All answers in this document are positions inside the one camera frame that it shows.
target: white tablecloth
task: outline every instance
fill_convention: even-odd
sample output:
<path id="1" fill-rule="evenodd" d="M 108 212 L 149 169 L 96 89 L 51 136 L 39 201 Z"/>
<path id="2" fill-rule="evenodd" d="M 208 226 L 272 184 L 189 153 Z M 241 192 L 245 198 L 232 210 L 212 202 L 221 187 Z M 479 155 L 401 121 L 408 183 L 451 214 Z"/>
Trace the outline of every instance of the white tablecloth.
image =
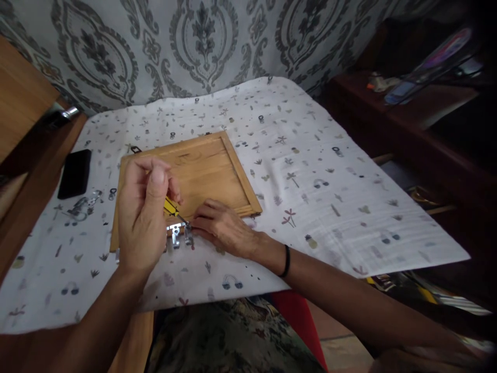
<path id="1" fill-rule="evenodd" d="M 90 118 L 74 151 L 92 150 L 87 218 L 64 214 L 80 197 L 48 203 L 0 290 L 0 332 L 78 322 L 116 269 L 109 254 L 120 159 L 226 130 L 263 213 L 254 229 L 356 277 L 434 266 L 468 254 L 402 191 L 325 109 L 290 80 L 260 78 L 198 98 L 168 98 Z M 142 310 L 273 292 L 263 267 L 196 237 L 165 253 Z"/>

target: smartphone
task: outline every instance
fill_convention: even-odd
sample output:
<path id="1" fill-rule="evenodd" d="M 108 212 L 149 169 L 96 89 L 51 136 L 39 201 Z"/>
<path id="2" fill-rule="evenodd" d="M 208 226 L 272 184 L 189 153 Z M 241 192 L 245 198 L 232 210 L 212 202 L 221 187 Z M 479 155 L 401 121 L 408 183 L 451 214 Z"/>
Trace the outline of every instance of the smartphone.
<path id="1" fill-rule="evenodd" d="M 71 153 L 66 157 L 58 199 L 67 199 L 86 193 L 91 158 L 92 152 L 89 149 Z"/>

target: person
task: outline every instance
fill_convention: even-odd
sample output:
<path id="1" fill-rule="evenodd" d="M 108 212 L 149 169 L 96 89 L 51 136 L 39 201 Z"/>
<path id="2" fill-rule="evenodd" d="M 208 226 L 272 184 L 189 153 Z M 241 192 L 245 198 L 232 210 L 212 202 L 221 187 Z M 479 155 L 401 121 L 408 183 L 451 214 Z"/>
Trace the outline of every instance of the person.
<path id="1" fill-rule="evenodd" d="M 155 157 L 131 161 L 119 203 L 120 264 L 55 359 L 54 372 L 105 372 L 145 283 L 166 245 L 166 195 L 183 203 L 171 167 Z M 473 364 L 450 331 L 366 283 L 266 233 L 250 229 L 230 208 L 207 199 L 193 233 L 226 252 L 257 262 L 303 297 L 384 353 L 372 369 L 451 371 Z M 261 297 L 171 310 L 152 347 L 148 371 L 324 371 L 278 311 Z"/>

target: damask wallpaper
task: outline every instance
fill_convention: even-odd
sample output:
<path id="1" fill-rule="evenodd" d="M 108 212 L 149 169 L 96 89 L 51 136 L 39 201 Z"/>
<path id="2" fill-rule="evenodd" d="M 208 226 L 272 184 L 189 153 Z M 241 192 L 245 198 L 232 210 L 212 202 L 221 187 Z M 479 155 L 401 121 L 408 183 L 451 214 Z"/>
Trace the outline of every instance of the damask wallpaper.
<path id="1" fill-rule="evenodd" d="M 0 0 L 0 33 L 88 115 L 260 76 L 310 94 L 429 0 Z"/>

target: floor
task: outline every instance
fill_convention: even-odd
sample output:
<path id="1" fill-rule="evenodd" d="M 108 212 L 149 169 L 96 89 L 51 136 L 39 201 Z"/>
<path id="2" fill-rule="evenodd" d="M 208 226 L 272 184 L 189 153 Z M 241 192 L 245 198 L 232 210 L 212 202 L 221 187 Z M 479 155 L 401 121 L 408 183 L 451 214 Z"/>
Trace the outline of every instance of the floor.
<path id="1" fill-rule="evenodd" d="M 308 301 L 329 372 L 367 373 L 373 358 L 359 339 Z"/>

